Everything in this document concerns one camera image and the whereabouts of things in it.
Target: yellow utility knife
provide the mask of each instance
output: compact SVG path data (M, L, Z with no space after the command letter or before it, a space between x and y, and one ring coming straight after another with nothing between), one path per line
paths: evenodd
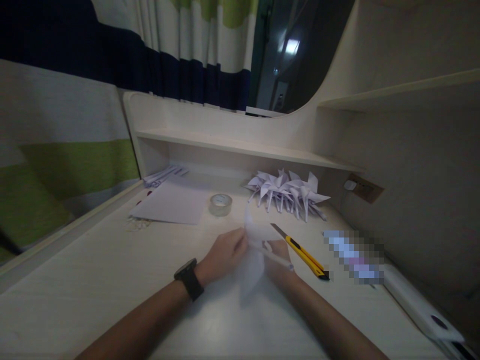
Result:
M330 280L329 272L324 270L324 267L314 259L303 247L299 245L298 242L293 240L288 236L284 231L277 226L277 224L271 223L270 225L285 239L288 245L291 246L293 250L298 254L298 256L308 265L308 267L313 271L315 276L321 280Z

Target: wooden shelf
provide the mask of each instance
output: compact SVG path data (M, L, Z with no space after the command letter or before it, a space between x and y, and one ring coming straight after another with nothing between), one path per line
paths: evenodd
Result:
M136 135L140 138L162 140L170 143L217 149L231 153L254 155L263 158L279 159L294 163L321 166L325 168L347 170L352 172L365 171L365 169L361 167L351 165L345 161L338 160L330 156L322 156L312 152L294 150L284 147L214 137L199 132L158 128L148 131L137 131Z
M321 101L318 106L356 112L407 112L480 108L480 69Z

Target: striped curtain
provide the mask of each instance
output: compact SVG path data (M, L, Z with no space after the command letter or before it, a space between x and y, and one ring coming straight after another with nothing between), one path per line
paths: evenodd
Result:
M257 0L3 1L2 232L25 249L139 179L124 90L244 111L256 10Z
M98 21L111 27L112 42L136 54L132 63L149 65L135 90L245 112L258 0L93 0L93 5ZM129 32L120 34L119 28ZM123 76L130 72L130 64L118 66Z

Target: person's left hand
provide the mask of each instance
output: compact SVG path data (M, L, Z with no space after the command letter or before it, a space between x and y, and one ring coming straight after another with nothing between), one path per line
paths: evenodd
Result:
M219 235L208 254L195 267L200 284L205 287L230 273L240 263L247 248L247 235L243 227Z

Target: forearm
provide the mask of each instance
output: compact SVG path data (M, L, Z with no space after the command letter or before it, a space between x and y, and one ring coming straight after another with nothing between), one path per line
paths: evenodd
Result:
M303 315L332 359L388 359L365 335L292 273L278 286Z
M184 284L173 281L129 312L76 359L145 359L191 302Z

